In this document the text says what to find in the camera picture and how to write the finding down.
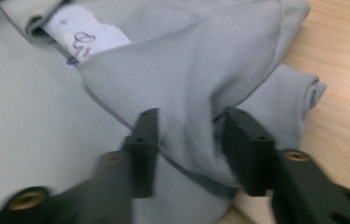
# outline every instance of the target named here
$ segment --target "cloth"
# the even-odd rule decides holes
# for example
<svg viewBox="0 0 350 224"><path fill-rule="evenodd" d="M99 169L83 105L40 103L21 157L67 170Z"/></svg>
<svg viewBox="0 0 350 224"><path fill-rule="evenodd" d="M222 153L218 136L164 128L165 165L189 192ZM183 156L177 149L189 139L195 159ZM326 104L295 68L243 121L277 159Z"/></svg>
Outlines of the cloth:
<svg viewBox="0 0 350 224"><path fill-rule="evenodd" d="M7 4L20 4L20 0L11 1L8 0ZM15 13L11 11L13 7L4 7L2 3L0 8L12 19L10 15ZM45 4L57 8L61 3ZM92 11L99 22L120 28L132 42L97 54L77 67L83 83L104 105L109 106L111 114L118 116L110 116L97 104L93 105L93 100L88 99L85 92L82 94L80 82L78 79L75 81L73 76L76 70L65 67L58 58L61 57L59 54L55 57L47 46L33 48L22 42L0 16L0 34L5 34L0 38L6 38L6 41L0 40L0 58L5 62L0 69L0 93L3 93L0 94L0 102L14 102L14 98L17 102L26 97L24 103L33 107L41 105L37 101L39 98L47 100L39 107L43 109L35 110L33 119L29 120L26 116L29 113L21 107L7 104L6 111L9 113L0 112L0 122L14 117L16 119L12 122L29 127L39 120L44 123L50 119L48 124L44 123L43 130L70 126L72 129L68 130L77 130L80 136L86 134L93 140L87 141L90 145L84 148L104 146L88 153L77 147L83 156L88 154L88 157L82 158L79 153L74 154L73 150L77 150L69 146L68 138L59 138L56 132L35 132L41 128L38 125L15 129L6 141L0 139L0 146L7 147L6 152L18 153L19 156L15 159L2 157L0 160L0 180L12 183L0 187L0 198L25 186L42 184L63 189L82 180L86 173L78 172L78 176L62 179L52 169L62 169L63 175L77 174L71 170L75 167L86 172L92 160L84 160L97 156L98 151L105 151L108 147L117 149L112 146L117 146L128 132L126 127L133 125L138 113L151 107L161 109L162 154L157 166L156 195L134 202L137 224L206 224L216 222L224 214L231 202L231 197L226 196L233 191L230 187L240 186L220 152L221 121L226 106L238 106L251 112L271 133L272 130L281 130L272 133L278 148L298 147L305 113L315 105L325 89L317 76L300 74L279 65L309 11L306 2L95 0L75 3ZM54 10L34 13L33 10L20 11L17 8L15 14L22 15L21 21L30 23L36 16L42 18L40 21L47 21L53 13ZM33 27L27 28L19 20L13 20L13 24L23 35L38 38L35 35L38 32L34 32ZM13 58L15 53L22 56ZM63 74L69 73L72 73L71 77L63 77ZM62 96L55 106L51 105L52 101L59 96L54 94L55 91L47 91L52 86L66 89L67 98ZM64 119L64 114L79 113L79 108L69 106L66 100L88 108L81 109L85 111L83 116ZM47 118L47 110L53 110L50 112L52 117ZM54 122L58 120L56 116L62 118L59 124ZM77 129L74 128L74 119L93 122L86 125L87 128L79 125ZM98 120L104 122L94 128ZM13 126L7 127L6 134L13 129ZM4 144L10 136L11 141L20 145ZM32 140L28 139L39 137L47 139L49 144L40 142L41 146L32 146L54 149L29 151L27 143ZM72 154L73 159L63 163L68 154ZM9 166L20 157L23 165L3 172L3 164ZM41 164L44 162L37 158L47 158L49 164ZM35 161L41 165L34 166Z"/></svg>

